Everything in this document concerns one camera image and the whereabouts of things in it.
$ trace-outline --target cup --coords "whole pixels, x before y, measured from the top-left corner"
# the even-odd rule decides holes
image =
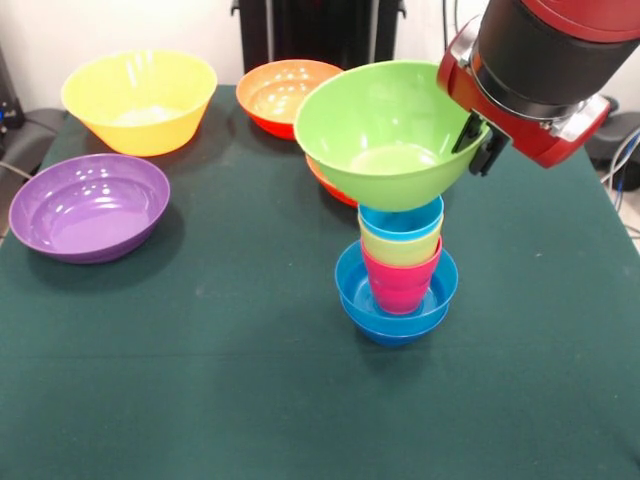
[[[442,238],[438,238],[436,250],[426,262],[411,267],[381,263],[367,251],[362,241],[361,247],[371,293],[378,306],[394,315],[406,315],[416,310],[427,293],[433,272],[438,266]]]
[[[432,233],[442,224],[444,201],[438,195],[426,205],[404,212],[385,212],[360,205],[358,213],[372,234],[392,242],[409,242]]]
[[[379,262],[411,267],[435,253],[444,221],[441,197],[406,212],[382,212],[364,205],[358,212],[362,243]]]

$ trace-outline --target pink cup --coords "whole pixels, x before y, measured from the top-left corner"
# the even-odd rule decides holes
[[[414,267],[394,267],[380,263],[367,252],[362,241],[360,248],[369,274],[371,292],[380,308],[394,315],[405,315],[417,309],[438,266],[442,237],[438,238],[433,256]]]

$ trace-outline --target green tablecloth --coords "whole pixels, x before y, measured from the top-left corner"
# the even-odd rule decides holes
[[[106,150],[70,119],[46,164]],[[584,154],[446,192],[459,290],[400,350],[340,307],[355,212],[231,87],[155,161],[171,205],[130,256],[0,249],[3,480],[640,476],[640,261]]]

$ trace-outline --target red robot arm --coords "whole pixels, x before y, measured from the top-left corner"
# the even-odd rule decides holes
[[[470,112],[457,146],[487,122],[493,137],[471,164],[486,174],[510,139],[548,168],[608,112],[598,91],[640,40],[636,0],[491,0],[449,45],[438,84]]]

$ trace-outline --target purple bowl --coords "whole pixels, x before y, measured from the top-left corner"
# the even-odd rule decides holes
[[[166,175],[146,160],[86,155],[29,180],[11,203],[9,223],[27,247],[57,260],[108,262],[151,235],[169,194]]]

